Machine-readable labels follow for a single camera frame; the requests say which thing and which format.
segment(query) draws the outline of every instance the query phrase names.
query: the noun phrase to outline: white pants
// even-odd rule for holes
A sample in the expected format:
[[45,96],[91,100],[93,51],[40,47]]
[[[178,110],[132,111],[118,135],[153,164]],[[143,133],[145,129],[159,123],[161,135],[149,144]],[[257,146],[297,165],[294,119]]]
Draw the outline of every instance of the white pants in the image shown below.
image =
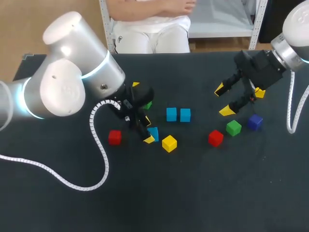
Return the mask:
[[189,53],[188,32],[179,25],[159,33],[123,30],[115,39],[115,52],[123,54]]

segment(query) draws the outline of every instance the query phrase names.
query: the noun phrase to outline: cable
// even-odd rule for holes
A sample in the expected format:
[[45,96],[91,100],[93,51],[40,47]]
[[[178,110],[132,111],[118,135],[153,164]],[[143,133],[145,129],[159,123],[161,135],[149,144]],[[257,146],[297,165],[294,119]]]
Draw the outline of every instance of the cable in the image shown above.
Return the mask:
[[300,117],[301,110],[305,104],[307,96],[309,95],[309,86],[306,88],[303,96],[301,97],[298,107],[296,109],[295,117],[293,120],[293,125],[291,128],[291,108],[292,108],[292,96],[293,96],[293,89],[294,89],[294,80],[295,80],[295,72],[291,71],[291,83],[290,83],[290,91],[289,91],[289,99],[288,99],[288,111],[286,117],[286,127],[290,134],[294,134],[297,128],[298,120]]
[[31,165],[34,165],[34,166],[37,166],[39,168],[42,168],[46,171],[48,171],[50,174],[52,174],[54,177],[56,177],[58,180],[60,180],[63,184],[65,184],[66,186],[72,188],[72,189],[75,189],[75,190],[78,190],[78,191],[92,191],[92,190],[95,190],[97,188],[99,188],[101,185],[103,185],[103,183],[105,182],[106,178],[107,178],[107,175],[108,175],[108,171],[109,171],[109,164],[108,164],[108,159],[107,159],[107,156],[106,156],[106,153],[105,153],[105,150],[101,144],[101,141],[100,139],[98,138],[97,136],[97,133],[96,133],[96,129],[95,129],[95,126],[94,126],[94,117],[98,111],[98,109],[105,105],[105,104],[111,104],[113,105],[116,109],[120,110],[120,105],[113,101],[113,100],[103,100],[101,102],[99,102],[92,110],[91,114],[90,114],[90,119],[89,119],[89,126],[90,126],[90,130],[91,130],[91,133],[93,135],[93,138],[95,139],[100,151],[101,151],[101,154],[104,158],[104,163],[105,163],[105,171],[104,171],[104,175],[102,177],[102,179],[94,186],[91,186],[91,187],[81,187],[81,186],[77,186],[75,184],[72,184],[71,182],[67,181],[66,179],[64,179],[63,177],[61,177],[58,173],[56,173],[53,169],[47,167],[46,165],[42,164],[42,163],[39,163],[39,162],[35,162],[35,161],[32,161],[32,160],[28,160],[28,159],[23,159],[23,158],[13,158],[13,157],[8,157],[8,156],[3,156],[3,155],[0,155],[0,159],[4,159],[4,160],[8,160],[8,161],[13,161],[13,162],[20,162],[20,163],[28,163],[28,164],[31,164]]

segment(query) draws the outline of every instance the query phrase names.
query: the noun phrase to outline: table surface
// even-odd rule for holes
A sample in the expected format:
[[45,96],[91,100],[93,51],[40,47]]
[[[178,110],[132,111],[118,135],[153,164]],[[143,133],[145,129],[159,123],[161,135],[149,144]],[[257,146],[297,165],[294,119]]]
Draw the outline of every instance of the table surface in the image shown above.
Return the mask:
[[[160,140],[171,134],[177,149],[167,153],[160,142],[141,142],[106,107],[95,119],[110,162],[105,184],[78,192],[37,167],[0,160],[1,232],[308,229],[309,108],[304,106],[297,131],[290,135],[285,125],[287,72],[254,106],[236,116],[220,116],[218,111],[242,93],[241,83],[220,98],[213,93],[234,73],[235,54],[116,55],[128,83],[147,82],[154,88],[148,116],[158,126]],[[304,68],[296,74],[293,112],[309,84],[308,73]],[[96,184],[104,163],[88,125],[93,106],[87,102],[67,118],[9,125],[0,133],[0,153],[44,163],[80,186]],[[191,108],[192,122],[167,123],[167,107]],[[264,118],[258,132],[245,126],[253,113]],[[225,133],[233,119],[243,125],[234,138]],[[123,131],[121,146],[108,145],[112,129]],[[214,129],[225,134],[219,148],[208,144]]]

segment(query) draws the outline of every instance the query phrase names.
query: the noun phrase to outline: yellow block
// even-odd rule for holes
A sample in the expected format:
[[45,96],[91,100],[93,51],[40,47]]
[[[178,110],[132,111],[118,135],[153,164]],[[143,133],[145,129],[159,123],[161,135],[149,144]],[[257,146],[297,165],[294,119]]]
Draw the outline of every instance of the yellow block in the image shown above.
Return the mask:
[[216,91],[214,92],[214,94],[217,95],[217,96],[219,96],[218,94],[216,94],[216,92],[217,92],[219,89],[221,89],[222,87],[223,87],[223,83],[221,83],[221,84],[219,85],[219,87],[216,89]]
[[152,135],[150,135],[149,138],[147,138],[147,139],[144,140],[144,142],[146,142],[146,143],[148,143],[148,144],[151,144],[151,143],[154,142],[154,141],[155,141],[155,138],[154,138]]
[[264,98],[266,90],[261,90],[259,87],[255,89],[255,96],[257,98]]
[[133,82],[132,87],[135,87],[135,86],[137,86],[138,84],[139,84],[139,82]]
[[229,105],[227,105],[222,110],[220,110],[219,113],[222,114],[223,116],[228,116],[228,115],[234,115],[235,114],[235,112],[230,109]]
[[167,152],[171,152],[177,147],[177,140],[169,135],[164,140],[162,140],[162,147],[167,150]]
[[149,118],[146,116],[146,119],[148,120],[148,122],[149,122],[149,124],[147,125],[147,127],[148,126],[150,126],[151,125],[151,121],[149,120]]

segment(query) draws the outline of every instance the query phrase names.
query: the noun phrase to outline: person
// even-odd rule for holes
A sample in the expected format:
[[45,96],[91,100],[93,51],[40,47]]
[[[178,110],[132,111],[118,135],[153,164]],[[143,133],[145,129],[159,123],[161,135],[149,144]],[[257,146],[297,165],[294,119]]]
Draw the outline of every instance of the person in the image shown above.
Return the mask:
[[196,0],[107,0],[116,53],[188,53]]

